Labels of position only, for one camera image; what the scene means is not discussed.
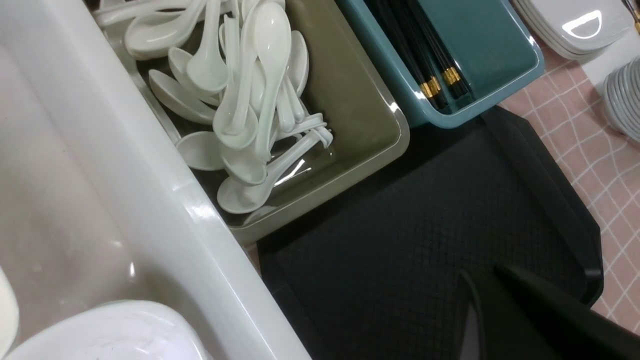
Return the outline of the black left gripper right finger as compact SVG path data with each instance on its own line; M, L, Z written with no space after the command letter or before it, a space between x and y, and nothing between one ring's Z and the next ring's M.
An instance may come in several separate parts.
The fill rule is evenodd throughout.
M496 265L494 273L536 330L565 360L638 360L636 333L617 325L525 269Z

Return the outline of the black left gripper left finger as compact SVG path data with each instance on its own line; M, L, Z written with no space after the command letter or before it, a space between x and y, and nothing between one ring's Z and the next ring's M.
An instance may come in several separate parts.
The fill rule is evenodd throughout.
M560 360L493 269L460 273L459 360Z

